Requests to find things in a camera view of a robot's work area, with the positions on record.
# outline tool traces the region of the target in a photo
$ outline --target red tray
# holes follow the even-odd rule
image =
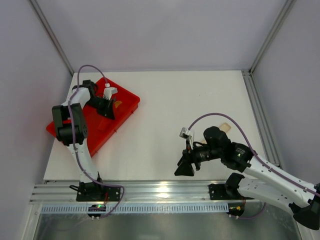
[[[98,90],[96,96],[103,95],[106,81],[101,78],[96,84]],[[83,114],[88,127],[87,144],[91,157],[106,143],[106,141],[114,134],[118,128],[134,113],[138,108],[140,98],[113,81],[108,79],[111,87],[117,88],[118,92],[114,95],[116,98],[113,104],[113,112],[115,120],[103,117],[97,114],[97,110],[91,106],[85,105]],[[55,125],[52,121],[46,130],[56,137]]]

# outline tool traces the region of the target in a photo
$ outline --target ruler-like strip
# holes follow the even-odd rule
[[[115,204],[108,203],[109,212]],[[44,204],[41,214],[87,214],[91,204]],[[226,213],[229,211],[226,202],[208,203],[121,203],[113,214],[182,214],[182,213]]]

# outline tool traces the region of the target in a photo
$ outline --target wall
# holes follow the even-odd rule
[[[320,182],[319,13],[319,0],[297,1],[254,73],[285,169],[314,184]]]
[[[73,69],[249,69],[285,0],[38,0]]]
[[[15,240],[53,142],[45,131],[51,107],[71,76],[28,1],[1,3],[0,33],[0,239]]]

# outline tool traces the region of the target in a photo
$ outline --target gray floor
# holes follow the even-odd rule
[[[247,215],[261,206],[246,205]],[[40,217],[34,240],[300,240],[293,219],[269,206],[253,220],[235,220],[226,213],[122,214],[99,221],[86,215]]]

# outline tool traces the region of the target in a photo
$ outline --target white table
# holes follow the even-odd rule
[[[92,160],[104,180],[226,180],[232,173],[220,160],[204,162],[194,177],[174,176],[185,148],[179,137],[199,116],[218,112],[236,120],[254,149],[263,157],[254,114],[241,71],[145,71],[106,72],[106,77],[140,97],[138,109],[118,129]],[[99,73],[81,73],[80,80],[99,80]],[[70,85],[77,82],[75,73]],[[202,141],[203,131],[227,122],[228,137],[244,143],[238,129],[227,119],[210,116],[193,129]],[[54,141],[45,180],[78,180],[76,162],[68,149]]]

